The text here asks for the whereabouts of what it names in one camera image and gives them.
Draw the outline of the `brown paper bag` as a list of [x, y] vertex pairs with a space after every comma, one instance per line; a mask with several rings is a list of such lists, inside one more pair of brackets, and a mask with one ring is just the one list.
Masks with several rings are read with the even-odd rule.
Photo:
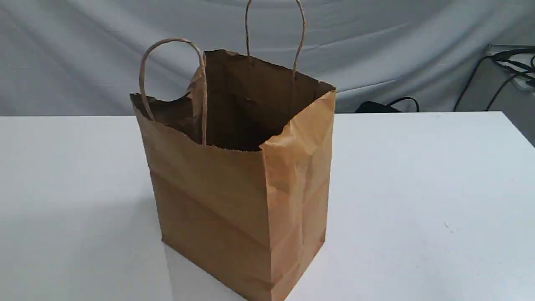
[[[284, 301], [326, 239], [336, 88], [293, 67], [183, 38], [144, 53], [130, 94], [162, 241], [249, 301]], [[150, 53], [172, 42], [198, 55], [187, 93], [149, 97]]]

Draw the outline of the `grey backdrop cloth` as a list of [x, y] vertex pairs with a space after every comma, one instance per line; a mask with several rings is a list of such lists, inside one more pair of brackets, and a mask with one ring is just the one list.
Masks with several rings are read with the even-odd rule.
[[[415, 98], [451, 111], [490, 43], [534, 42], [533, 0], [304, 0], [298, 70], [337, 110]], [[246, 53], [245, 0], [2, 0], [1, 115], [131, 115], [146, 49]]]

